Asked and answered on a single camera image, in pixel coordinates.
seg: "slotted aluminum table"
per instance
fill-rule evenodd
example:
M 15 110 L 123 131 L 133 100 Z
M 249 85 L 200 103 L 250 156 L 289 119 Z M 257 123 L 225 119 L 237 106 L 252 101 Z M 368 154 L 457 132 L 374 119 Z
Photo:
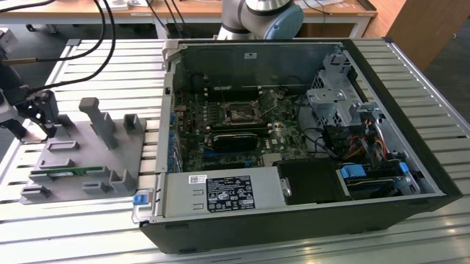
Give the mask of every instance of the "slotted aluminum table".
M 89 50 L 81 41 L 62 56 Z M 393 43 L 356 40 L 390 93 L 453 177 L 465 197 L 436 212 L 420 214 L 382 232 L 288 243 L 165 255 L 131 221 L 131 197 L 22 205 L 21 190 L 43 144 L 15 140 L 0 165 L 0 263 L 424 263 L 470 261 L 469 124 Z M 103 62 L 110 42 L 86 58 L 58 63 L 49 83 L 85 77 Z M 122 40 L 105 72 L 87 83 L 59 87 L 62 113 L 86 119 L 82 97 L 98 97 L 114 118 L 147 118 L 139 187 L 153 182 L 163 94 L 162 40 Z

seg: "power supply label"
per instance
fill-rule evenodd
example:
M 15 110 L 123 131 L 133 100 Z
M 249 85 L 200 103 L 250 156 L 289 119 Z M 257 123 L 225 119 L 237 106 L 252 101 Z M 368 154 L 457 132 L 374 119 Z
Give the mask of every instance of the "power supply label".
M 206 180 L 208 210 L 212 213 L 256 209 L 250 176 Z

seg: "green circuit board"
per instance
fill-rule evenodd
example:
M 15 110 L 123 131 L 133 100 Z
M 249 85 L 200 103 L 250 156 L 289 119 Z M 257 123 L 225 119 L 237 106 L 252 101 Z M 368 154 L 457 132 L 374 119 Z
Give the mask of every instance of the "green circuit board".
M 220 111 L 224 103 L 210 103 L 201 95 L 185 94 L 183 100 L 178 97 L 185 172 L 240 168 L 241 166 L 245 168 L 265 167 L 272 164 L 272 162 L 268 164 L 268 158 L 292 160 L 306 158 L 310 155 L 297 123 L 300 96 L 284 96 L 276 89 L 265 89 L 264 94 L 265 96 L 261 96 L 261 100 L 257 101 L 258 104 L 252 102 L 256 105 L 253 111 L 249 102 L 246 102 L 248 106 L 241 106 L 240 102 L 230 106 L 236 105 L 240 111 L 237 115 L 233 115 L 233 122 L 256 123 L 260 118 L 270 127 L 269 134 L 258 137 L 253 151 L 234 153 L 217 153 L 210 144 L 214 133 L 208 131 L 208 126 L 226 122 Z

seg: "motherboard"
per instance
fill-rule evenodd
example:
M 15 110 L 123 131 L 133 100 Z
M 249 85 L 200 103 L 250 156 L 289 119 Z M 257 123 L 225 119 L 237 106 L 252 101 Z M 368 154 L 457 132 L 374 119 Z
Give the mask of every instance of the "motherboard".
M 185 172 L 270 167 L 309 157 L 297 121 L 301 96 L 288 89 L 257 87 L 242 96 L 221 88 L 175 99 Z

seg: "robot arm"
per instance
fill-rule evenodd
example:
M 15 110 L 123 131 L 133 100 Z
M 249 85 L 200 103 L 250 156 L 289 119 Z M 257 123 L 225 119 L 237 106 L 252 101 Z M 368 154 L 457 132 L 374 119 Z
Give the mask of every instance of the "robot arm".
M 7 59 L 7 51 L 17 45 L 9 29 L 0 29 L 0 61 Z M 27 134 L 18 118 L 30 119 L 50 137 L 55 136 L 55 122 L 59 114 L 53 91 L 31 94 L 15 69 L 0 63 L 0 127 L 7 128 L 18 139 Z
M 225 0 L 220 40 L 292 39 L 304 23 L 293 0 Z

